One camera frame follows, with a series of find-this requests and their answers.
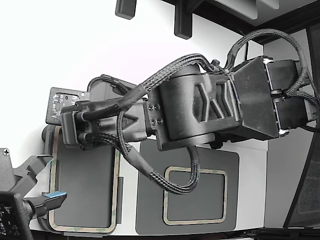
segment white wall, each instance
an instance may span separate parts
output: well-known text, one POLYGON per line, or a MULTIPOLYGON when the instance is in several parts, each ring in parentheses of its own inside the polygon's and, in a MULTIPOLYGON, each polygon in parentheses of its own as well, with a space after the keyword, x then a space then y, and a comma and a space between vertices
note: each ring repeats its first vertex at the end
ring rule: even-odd
MULTIPOLYGON (((300 43, 312 74, 306 30, 292 36, 300 43)), ((275 60, 299 60, 295 49, 283 39, 264 45, 264 54, 275 60)), ((308 86, 303 90, 311 92, 312 88, 308 86)), ((291 130, 286 137, 268 142, 265 227, 282 228, 307 159, 312 136, 312 133, 298 128, 291 130)))
MULTIPOLYGON (((191 39, 176 37, 174 7, 160 0, 138 0, 132 20, 116 17, 115 7, 116 0, 0 1, 0 146, 14 167, 43 152, 51 87, 85 90, 101 74, 138 84, 190 53, 224 65, 240 37, 199 16, 191 39)), ((249 54, 262 47, 251 43, 249 54)))

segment gray mat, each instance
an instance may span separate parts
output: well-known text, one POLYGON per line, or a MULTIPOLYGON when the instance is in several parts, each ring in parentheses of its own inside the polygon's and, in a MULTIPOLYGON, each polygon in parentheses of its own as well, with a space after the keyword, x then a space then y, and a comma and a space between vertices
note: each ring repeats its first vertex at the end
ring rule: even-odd
MULTIPOLYGON (((159 152, 155 140, 141 143, 141 155, 161 173, 170 166, 190 167, 190 157, 185 148, 159 152)), ((239 155, 235 152, 198 148, 201 169, 223 170, 227 174, 227 211, 221 223, 194 225, 167 225, 163 220, 164 191, 139 173, 136 211, 136 231, 140 235, 181 235, 232 231, 237 221, 239 155)), ((172 181, 185 184, 187 172, 173 171, 172 181)), ((218 219, 223 212, 224 177, 201 173, 194 192, 185 195, 169 194, 169 220, 218 219)))
POLYGON ((54 210, 58 226, 107 228, 111 225, 115 151, 111 146, 82 151, 66 148, 59 135, 57 190, 68 193, 54 210))

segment metal screw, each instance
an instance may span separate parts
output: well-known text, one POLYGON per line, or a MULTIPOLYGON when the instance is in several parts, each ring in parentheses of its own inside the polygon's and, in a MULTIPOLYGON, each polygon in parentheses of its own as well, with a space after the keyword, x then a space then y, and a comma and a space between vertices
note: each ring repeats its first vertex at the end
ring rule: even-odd
POLYGON ((3 150, 3 155, 9 156, 9 155, 10 155, 9 149, 5 148, 5 149, 3 150))

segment braided black cable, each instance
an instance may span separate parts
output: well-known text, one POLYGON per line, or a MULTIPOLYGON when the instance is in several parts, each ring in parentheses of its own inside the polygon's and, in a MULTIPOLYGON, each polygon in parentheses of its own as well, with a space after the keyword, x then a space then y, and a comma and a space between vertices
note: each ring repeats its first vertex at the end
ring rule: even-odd
POLYGON ((110 106, 107 106, 97 111, 88 111, 83 113, 83 119, 87 121, 93 121, 98 119, 111 118, 118 115, 118 113, 120 112, 121 112, 120 107, 118 106, 117 103, 114 103, 110 106))
POLYGON ((246 44, 250 40, 255 39, 256 37, 265 36, 265 35, 275 35, 285 39, 295 48, 295 50, 298 53, 299 60, 301 62, 301 72, 299 74, 297 81, 286 91, 287 96, 291 96, 295 91, 299 89, 299 87, 301 86, 301 83, 304 80, 304 77, 308 74, 308 64, 300 44, 292 36, 290 36, 289 34, 286 34, 283 31, 279 31, 275 29, 260 29, 260 30, 250 32, 249 34, 243 36, 232 46, 231 50, 229 51, 224 69, 227 72, 230 72, 232 70, 235 64, 238 51, 242 48, 244 44, 246 44))
POLYGON ((124 115, 125 115, 125 112, 121 111, 116 119, 116 133, 119 138, 120 148, 122 149, 121 152, 123 152, 123 156, 127 156, 129 152, 127 151, 126 146, 125 146, 124 131, 122 128, 124 115))
POLYGON ((217 71, 215 66, 211 65, 203 55, 197 53, 189 54, 182 56, 174 60, 173 62, 169 63, 167 66, 163 67, 155 74, 150 76, 148 79, 146 79, 142 83, 142 85, 148 92, 150 92, 152 89, 159 86, 163 81, 168 80, 169 77, 171 77, 173 74, 177 73, 178 71, 187 66, 194 64, 200 65, 208 73, 217 71))
MULTIPOLYGON (((318 111, 320 111, 320 102, 318 101, 318 97, 314 97, 311 94, 304 92, 304 91, 296 91, 292 94, 292 97, 298 97, 303 98, 307 101, 309 101, 312 105, 314 105, 318 111)), ((318 127, 312 127, 312 126, 301 126, 302 129, 312 132, 312 133, 320 133, 320 128, 318 127)))

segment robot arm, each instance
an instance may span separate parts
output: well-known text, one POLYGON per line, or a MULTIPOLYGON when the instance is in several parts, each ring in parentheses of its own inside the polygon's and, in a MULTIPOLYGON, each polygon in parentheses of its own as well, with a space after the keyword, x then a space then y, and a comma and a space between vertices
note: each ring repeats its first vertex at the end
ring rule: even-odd
POLYGON ((237 41, 224 68, 217 60, 209 63, 200 54, 190 54, 131 90, 121 86, 126 92, 121 98, 94 102, 88 97, 63 107, 59 106, 63 104, 59 94, 52 92, 56 103, 48 108, 47 123, 62 126, 67 146, 88 150, 112 144, 157 185, 174 194, 185 194, 195 188, 199 179, 195 145, 209 143, 219 149, 229 140, 271 140, 298 127, 317 131, 306 124, 317 119, 318 93, 314 88, 314 97, 299 90, 309 84, 314 88, 299 44, 281 31, 263 29, 237 41), (259 56, 234 67, 239 49, 249 40, 267 34, 290 42, 300 61, 273 61, 259 56), (150 135, 156 135, 160 151, 187 147, 191 177, 185 186, 155 172, 127 143, 143 141, 150 135))

